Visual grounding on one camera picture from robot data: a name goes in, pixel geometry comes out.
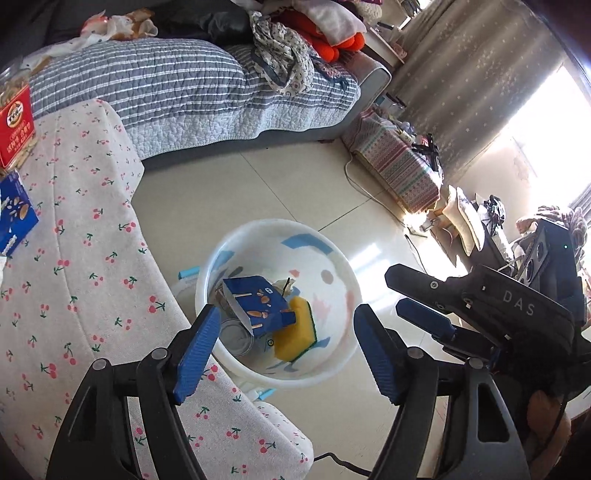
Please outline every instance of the clothes pile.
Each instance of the clothes pile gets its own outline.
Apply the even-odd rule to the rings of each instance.
[[[79,36],[63,30],[66,41],[30,54],[22,68],[36,73],[53,58],[103,41],[196,38],[221,47],[253,44],[256,71],[281,95],[309,92],[315,71],[346,89],[345,77],[329,64],[341,51],[365,45],[360,11],[367,9],[360,5],[371,6],[375,16],[382,0],[147,0],[154,3],[126,15],[92,15]]]
[[[580,208],[577,207],[573,210],[556,205],[538,207],[535,214],[521,217],[515,222],[515,226],[522,236],[520,240],[535,232],[537,219],[550,220],[568,229],[573,241],[574,259],[579,262],[584,257],[583,247],[587,243],[587,222]]]

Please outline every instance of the sunlight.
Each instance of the sunlight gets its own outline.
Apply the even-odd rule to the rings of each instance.
[[[509,132],[540,181],[546,204],[568,205],[591,183],[591,105],[563,66],[509,121]]]

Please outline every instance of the cherry print fabric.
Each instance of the cherry print fabric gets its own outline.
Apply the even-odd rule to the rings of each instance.
[[[91,363],[140,360],[190,324],[131,206],[144,168],[119,116],[91,100],[35,128],[39,143],[21,177],[39,223],[0,287],[0,432],[44,478]],[[129,410],[142,474],[156,479],[137,399]],[[213,357],[179,415],[212,480],[301,479],[310,469],[311,442],[273,406],[250,402]]]

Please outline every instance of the blue cookie box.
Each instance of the blue cookie box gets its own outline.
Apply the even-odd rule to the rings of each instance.
[[[0,201],[3,205],[0,213],[0,254],[8,257],[39,220],[17,171],[0,181]]]

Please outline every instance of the striped blanket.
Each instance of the striped blanket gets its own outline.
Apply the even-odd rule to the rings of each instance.
[[[101,98],[121,117],[140,159],[262,131],[304,131],[338,124],[358,100],[355,78],[344,88],[314,74],[307,93],[275,93],[254,69],[252,45],[203,40],[109,41],[53,60],[31,79],[39,118]]]

